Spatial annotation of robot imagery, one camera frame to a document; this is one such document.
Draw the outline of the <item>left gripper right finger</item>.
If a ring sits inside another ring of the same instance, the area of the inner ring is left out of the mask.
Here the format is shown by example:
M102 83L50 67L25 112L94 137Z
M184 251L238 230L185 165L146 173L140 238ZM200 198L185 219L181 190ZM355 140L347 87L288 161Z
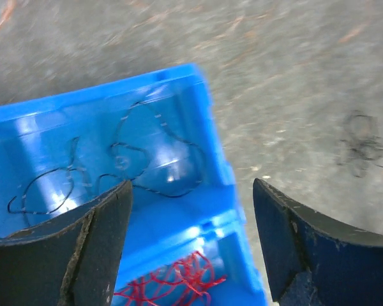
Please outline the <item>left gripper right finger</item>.
M383 235L321 214L258 178L253 206L274 302L383 305Z

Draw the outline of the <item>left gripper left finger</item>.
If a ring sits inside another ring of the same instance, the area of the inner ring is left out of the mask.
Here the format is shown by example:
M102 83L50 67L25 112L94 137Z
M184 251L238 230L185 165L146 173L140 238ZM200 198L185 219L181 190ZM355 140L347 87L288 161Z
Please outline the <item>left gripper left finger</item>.
M132 185L0 238L0 305L110 305Z

